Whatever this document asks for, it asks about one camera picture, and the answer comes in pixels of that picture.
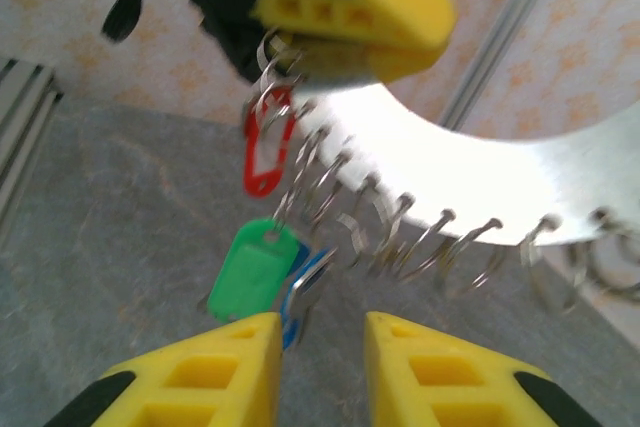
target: green key tag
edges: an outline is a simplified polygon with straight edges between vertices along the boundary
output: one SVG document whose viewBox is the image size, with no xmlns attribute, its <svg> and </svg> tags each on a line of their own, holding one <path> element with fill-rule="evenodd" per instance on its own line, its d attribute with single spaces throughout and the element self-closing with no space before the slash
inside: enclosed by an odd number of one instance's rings
<svg viewBox="0 0 640 427">
<path fill-rule="evenodd" d="M 267 312 L 296 256 L 299 243 L 286 226 L 258 219 L 236 234 L 207 301 L 207 310 L 222 322 Z"/>
</svg>

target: gray table surface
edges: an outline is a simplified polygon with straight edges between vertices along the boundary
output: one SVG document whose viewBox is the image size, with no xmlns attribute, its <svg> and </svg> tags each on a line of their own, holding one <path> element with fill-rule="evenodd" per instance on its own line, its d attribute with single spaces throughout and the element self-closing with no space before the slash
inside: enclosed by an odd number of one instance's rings
<svg viewBox="0 0 640 427">
<path fill-rule="evenodd" d="M 109 366 L 217 326 L 197 304 L 236 230 L 278 200 L 244 195 L 243 152 L 236 128 L 63 100 L 0 257 L 0 426 L 41 425 Z M 474 246 L 457 271 L 487 255 Z M 604 425 L 640 425 L 640 355 L 591 307 L 542 312 L 515 256 L 461 299 L 432 281 L 338 270 L 285 354 L 279 425 L 369 425 L 370 310 L 535 364 Z"/>
</svg>

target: curved metal plate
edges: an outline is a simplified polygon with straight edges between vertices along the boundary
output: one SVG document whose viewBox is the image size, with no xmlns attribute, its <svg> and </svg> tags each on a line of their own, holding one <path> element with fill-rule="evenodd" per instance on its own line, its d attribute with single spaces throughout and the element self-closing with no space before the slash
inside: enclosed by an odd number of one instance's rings
<svg viewBox="0 0 640 427">
<path fill-rule="evenodd" d="M 515 245 L 545 215 L 560 227 L 541 245 L 599 237 L 600 208 L 640 224 L 640 102 L 594 127 L 541 141 L 504 142 L 453 133 L 407 110 L 382 84 L 306 84 L 294 105 L 317 107 L 300 120 L 304 133 L 330 126 L 320 157 L 330 165 L 342 149 L 353 159 L 338 173 L 351 190 L 377 172 L 384 195 L 416 199 L 405 215 L 426 227 L 452 209 L 444 233 L 460 237 L 495 217 L 504 227 L 481 242 Z"/>
</svg>

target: wall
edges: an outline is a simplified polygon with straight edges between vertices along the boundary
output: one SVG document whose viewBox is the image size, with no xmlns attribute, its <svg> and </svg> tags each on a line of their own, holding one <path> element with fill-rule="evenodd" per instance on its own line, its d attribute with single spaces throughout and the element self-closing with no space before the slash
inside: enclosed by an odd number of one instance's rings
<svg viewBox="0 0 640 427">
<path fill-rule="evenodd" d="M 392 90 L 436 120 L 505 0 L 456 0 L 449 51 Z M 66 91 L 237 122 L 247 86 L 197 27 L 188 0 L 146 0 L 122 44 L 99 35 L 113 0 L 0 0 L 0 52 L 56 66 Z M 535 137 L 594 122 L 640 97 L 640 0 L 541 0 L 466 130 Z"/>
</svg>

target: red key tag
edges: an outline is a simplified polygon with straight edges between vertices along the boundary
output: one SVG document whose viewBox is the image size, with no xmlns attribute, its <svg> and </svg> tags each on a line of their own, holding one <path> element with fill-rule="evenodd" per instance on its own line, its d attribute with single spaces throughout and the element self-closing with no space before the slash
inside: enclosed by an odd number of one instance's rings
<svg viewBox="0 0 640 427">
<path fill-rule="evenodd" d="M 293 112 L 291 115 L 286 116 L 284 128 L 282 128 L 283 122 L 273 123 L 269 127 L 269 132 L 272 133 L 272 131 L 275 132 L 278 129 L 281 134 L 275 146 L 269 145 L 270 140 L 267 140 L 265 135 L 260 135 L 260 126 L 258 124 L 258 117 L 266 119 L 267 110 L 269 109 L 268 100 L 275 103 L 278 109 L 291 105 L 291 87 L 274 88 L 270 95 L 265 96 L 262 105 L 249 106 L 243 126 L 247 137 L 244 188 L 252 197 L 265 197 L 273 192 L 280 183 L 289 150 L 289 140 L 296 123 Z"/>
</svg>

